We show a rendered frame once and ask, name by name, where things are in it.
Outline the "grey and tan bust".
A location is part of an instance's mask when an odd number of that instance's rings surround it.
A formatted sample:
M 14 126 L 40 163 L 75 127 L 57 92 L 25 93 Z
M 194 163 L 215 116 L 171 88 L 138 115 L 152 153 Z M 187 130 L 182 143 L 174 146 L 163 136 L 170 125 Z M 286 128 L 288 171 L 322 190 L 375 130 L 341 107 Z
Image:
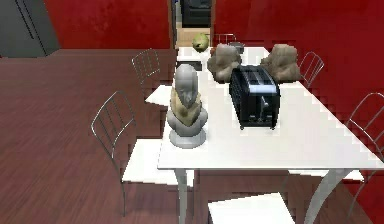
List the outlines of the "grey and tan bust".
M 197 71 L 189 64 L 181 64 L 174 75 L 167 112 L 170 142 L 183 149 L 200 146 L 206 140 L 203 126 L 207 120 L 208 113 L 202 106 L 198 90 Z

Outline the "black toaster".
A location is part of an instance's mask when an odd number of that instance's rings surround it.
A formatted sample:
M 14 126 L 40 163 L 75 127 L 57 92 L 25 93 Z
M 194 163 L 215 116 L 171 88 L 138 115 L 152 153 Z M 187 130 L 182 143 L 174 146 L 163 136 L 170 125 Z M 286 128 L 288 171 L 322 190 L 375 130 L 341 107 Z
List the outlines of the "black toaster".
M 274 130 L 280 109 L 280 88 L 262 66 L 239 65 L 232 70 L 229 94 L 240 124 Z

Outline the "green round fruit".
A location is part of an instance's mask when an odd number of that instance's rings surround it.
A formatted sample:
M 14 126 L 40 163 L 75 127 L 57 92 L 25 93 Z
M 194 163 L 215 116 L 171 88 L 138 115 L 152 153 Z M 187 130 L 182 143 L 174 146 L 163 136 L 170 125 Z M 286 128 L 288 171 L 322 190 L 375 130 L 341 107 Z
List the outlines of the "green round fruit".
M 192 40 L 192 47 L 199 53 L 204 52 L 209 47 L 209 39 L 206 34 L 199 33 Z

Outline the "grey metal pot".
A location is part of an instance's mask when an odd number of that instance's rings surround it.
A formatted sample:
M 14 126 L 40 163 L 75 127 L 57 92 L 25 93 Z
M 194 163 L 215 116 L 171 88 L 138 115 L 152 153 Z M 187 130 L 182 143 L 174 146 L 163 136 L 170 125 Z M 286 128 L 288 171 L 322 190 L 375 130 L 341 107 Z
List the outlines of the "grey metal pot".
M 245 45 L 243 43 L 241 43 L 241 42 L 230 42 L 229 45 L 235 47 L 239 54 L 243 54 L 244 53 Z

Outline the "white dining table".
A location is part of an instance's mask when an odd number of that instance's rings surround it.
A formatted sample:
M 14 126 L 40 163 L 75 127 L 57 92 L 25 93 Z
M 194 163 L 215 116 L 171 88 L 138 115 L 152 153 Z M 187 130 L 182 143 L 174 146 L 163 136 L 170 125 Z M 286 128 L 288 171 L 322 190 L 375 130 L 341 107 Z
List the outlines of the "white dining table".
M 185 224 L 188 170 L 325 170 L 307 210 L 313 224 L 323 202 L 353 170 L 384 170 L 382 162 L 301 83 L 280 86 L 275 129 L 239 125 L 226 84 L 216 83 L 206 66 L 198 73 L 199 91 L 208 112 L 206 141 L 181 149 L 164 127 L 157 168 L 176 174 L 178 224 Z

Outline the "black cabinet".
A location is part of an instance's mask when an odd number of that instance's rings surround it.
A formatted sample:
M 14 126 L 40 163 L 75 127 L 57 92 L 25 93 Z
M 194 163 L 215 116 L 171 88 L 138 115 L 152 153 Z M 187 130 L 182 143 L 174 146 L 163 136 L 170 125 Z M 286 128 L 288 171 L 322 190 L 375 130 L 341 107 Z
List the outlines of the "black cabinet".
M 183 28 L 209 28 L 212 0 L 180 0 Z

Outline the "grey fridge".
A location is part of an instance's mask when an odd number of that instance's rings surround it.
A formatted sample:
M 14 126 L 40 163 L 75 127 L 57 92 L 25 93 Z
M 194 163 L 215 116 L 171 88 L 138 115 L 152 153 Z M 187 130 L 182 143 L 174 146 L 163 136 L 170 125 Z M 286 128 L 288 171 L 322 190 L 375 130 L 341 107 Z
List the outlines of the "grey fridge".
M 59 49 L 44 0 L 0 0 L 1 57 L 46 57 Z

